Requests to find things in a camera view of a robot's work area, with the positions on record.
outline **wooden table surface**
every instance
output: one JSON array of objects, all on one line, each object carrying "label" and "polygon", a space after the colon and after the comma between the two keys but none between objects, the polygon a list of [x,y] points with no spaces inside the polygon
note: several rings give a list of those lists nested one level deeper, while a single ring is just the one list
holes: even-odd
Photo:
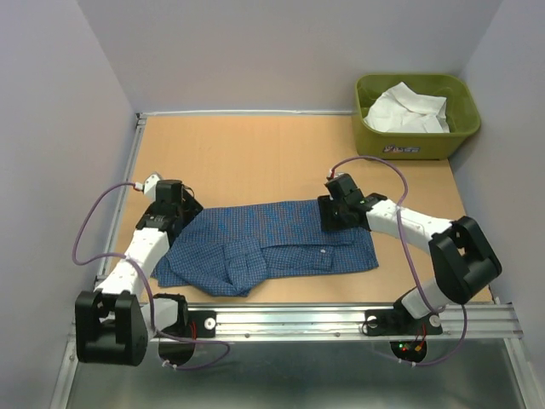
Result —
[{"label": "wooden table surface", "polygon": [[[315,199],[327,194],[332,165],[356,155],[347,116],[150,117],[135,164],[133,181],[157,171],[181,179],[205,207],[254,205]],[[464,209],[448,161],[397,161],[409,183],[404,205],[430,216],[457,219]],[[378,192],[396,201],[399,177],[383,164],[359,160],[343,165],[364,194]],[[116,251],[129,245],[135,224],[149,205],[130,192]],[[248,297],[211,297],[186,287],[154,292],[180,293],[189,302],[393,302],[415,286],[401,243],[373,233],[379,268],[363,273],[269,279]],[[411,248],[422,281],[433,277],[429,256]],[[490,301],[488,289],[474,301]]]}]

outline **metal floor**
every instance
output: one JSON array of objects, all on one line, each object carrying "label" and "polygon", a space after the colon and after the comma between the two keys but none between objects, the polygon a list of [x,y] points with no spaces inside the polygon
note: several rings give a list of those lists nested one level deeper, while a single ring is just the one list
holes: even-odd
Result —
[{"label": "metal floor", "polygon": [[[430,341],[428,359],[456,341]],[[199,408],[524,408],[505,343],[468,340],[429,368],[399,365],[371,352],[379,343],[238,343],[201,372],[162,368],[157,343],[142,364],[79,364],[68,407]],[[197,360],[209,360],[204,351]]]}]

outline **wire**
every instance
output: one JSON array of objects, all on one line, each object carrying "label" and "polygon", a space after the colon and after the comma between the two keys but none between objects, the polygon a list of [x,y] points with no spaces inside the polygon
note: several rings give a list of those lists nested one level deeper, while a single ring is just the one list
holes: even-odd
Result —
[{"label": "wire", "polygon": [[[346,159],[342,160],[341,162],[339,162],[338,164],[336,164],[335,166],[333,166],[331,168],[330,178],[335,177],[335,171],[339,166],[341,166],[342,164],[348,163],[348,162],[352,162],[353,160],[356,160],[356,159],[374,160],[376,162],[380,162],[381,164],[385,164],[388,168],[392,169],[395,173],[397,173],[399,175],[399,178],[403,182],[403,194],[401,195],[401,197],[398,200],[398,203],[396,204],[397,205],[396,217],[397,217],[397,222],[398,222],[399,240],[401,241],[401,245],[403,246],[403,252],[405,254],[405,257],[407,258],[407,262],[409,263],[410,273],[412,274],[412,278],[415,281],[416,288],[418,289],[418,293],[420,294],[420,297],[422,298],[422,301],[426,305],[427,309],[429,309],[434,314],[438,314],[439,312],[436,311],[435,308],[433,308],[431,306],[430,302],[428,301],[428,299],[426,297],[426,294],[424,293],[424,289],[422,288],[422,283],[421,283],[420,279],[418,278],[418,273],[416,272],[415,263],[413,263],[412,257],[410,256],[410,253],[409,253],[409,246],[407,245],[407,238],[405,236],[403,221],[401,219],[401,205],[403,204],[405,198],[407,197],[407,194],[409,194],[409,184],[407,183],[407,179],[405,178],[404,174],[401,172],[401,170],[399,170],[399,168],[396,165],[391,164],[390,162],[387,162],[384,159],[380,159],[380,158],[377,158],[375,156],[367,156],[367,155],[354,156],[354,157],[346,158]],[[448,354],[446,354],[445,356],[443,356],[441,358],[438,358],[436,360],[432,360],[432,361],[429,361],[429,362],[419,362],[419,363],[417,363],[417,362],[409,362],[409,361],[406,361],[406,360],[399,360],[399,361],[400,362],[405,362],[405,363],[410,364],[412,366],[433,366],[433,365],[437,365],[437,364],[440,364],[440,363],[445,362],[446,360],[448,360],[463,345],[463,342],[466,339],[466,335],[468,333],[468,311],[466,310],[466,307],[464,305],[462,305],[462,312],[463,312],[462,335],[460,336],[460,340],[458,341],[456,346]],[[379,353],[379,352],[377,352],[377,353],[380,354],[380,355],[383,355],[383,356],[385,356],[385,357],[387,357],[387,358],[389,358],[391,360],[398,360],[396,358],[393,358],[390,355]]]},{"label": "wire", "polygon": [[121,258],[122,260],[125,260],[126,262],[128,262],[135,269],[136,273],[138,274],[138,277],[140,278],[140,280],[142,281],[142,284],[144,285],[144,289],[146,290],[147,298],[149,300],[149,305],[150,305],[150,323],[151,323],[153,331],[157,335],[159,335],[160,337],[171,339],[173,341],[178,341],[179,343],[192,343],[194,345],[213,344],[213,345],[223,345],[224,347],[226,347],[226,349],[225,349],[225,351],[224,351],[224,353],[222,355],[217,357],[215,360],[212,360],[211,362],[207,362],[205,364],[196,365],[196,366],[176,366],[176,365],[171,365],[169,362],[164,362],[163,364],[166,364],[166,366],[170,366],[170,367],[172,367],[173,369],[175,369],[177,371],[194,371],[194,370],[204,369],[204,368],[208,368],[210,366],[213,366],[214,364],[216,364],[218,361],[222,360],[223,358],[225,358],[229,354],[229,352],[231,351],[231,346],[229,345],[229,343],[225,343],[223,341],[215,341],[215,340],[206,340],[206,341],[204,341],[204,340],[199,340],[199,339],[175,337],[173,335],[167,334],[166,332],[160,331],[155,326],[155,304],[154,304],[154,301],[153,301],[152,288],[150,286],[149,281],[147,280],[146,275],[144,274],[141,267],[138,265],[138,263],[135,260],[133,260],[132,258],[128,258],[126,255],[124,255],[122,253],[117,253],[117,252],[100,253],[100,254],[97,254],[96,256],[92,256],[89,260],[84,260],[84,261],[80,261],[80,260],[77,259],[77,247],[79,246],[79,241],[82,238],[83,231],[87,227],[87,223],[89,222],[89,219],[91,218],[91,216],[95,212],[96,207],[99,205],[101,200],[103,200],[103,198],[107,194],[109,194],[109,192],[111,192],[111,191],[113,191],[113,190],[115,190],[115,189],[117,189],[119,187],[124,187],[124,186],[131,186],[132,188],[136,189],[136,184],[133,183],[132,181],[124,181],[124,182],[121,182],[121,183],[117,183],[117,184],[109,187],[107,190],[105,190],[98,197],[98,199],[93,203],[93,205],[91,206],[91,209],[89,210],[89,213],[83,219],[83,223],[82,223],[81,227],[79,228],[79,231],[77,232],[76,239],[74,240],[74,246],[72,247],[72,261],[74,262],[74,264],[76,264],[78,266],[85,266],[85,265],[87,265],[87,264],[89,264],[89,263],[91,263],[91,262],[93,262],[95,260],[99,260],[101,258],[108,258],[108,257]]}]

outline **white cloth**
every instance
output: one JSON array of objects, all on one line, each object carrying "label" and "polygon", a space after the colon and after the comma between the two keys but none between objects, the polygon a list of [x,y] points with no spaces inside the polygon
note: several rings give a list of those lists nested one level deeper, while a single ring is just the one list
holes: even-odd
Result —
[{"label": "white cloth", "polygon": [[382,93],[364,121],[373,130],[404,133],[446,133],[446,98],[418,95],[405,83]]}]

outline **plastic bin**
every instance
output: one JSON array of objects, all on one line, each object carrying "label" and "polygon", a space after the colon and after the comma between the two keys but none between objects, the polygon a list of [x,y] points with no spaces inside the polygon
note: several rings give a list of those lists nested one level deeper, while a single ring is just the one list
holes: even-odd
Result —
[{"label": "plastic bin", "polygon": [[[445,96],[449,134],[407,134],[373,130],[364,121],[369,108],[387,89],[400,82],[417,94]],[[385,159],[448,158],[480,126],[480,117],[467,85],[446,74],[370,74],[356,83],[353,133],[360,155]]]}]

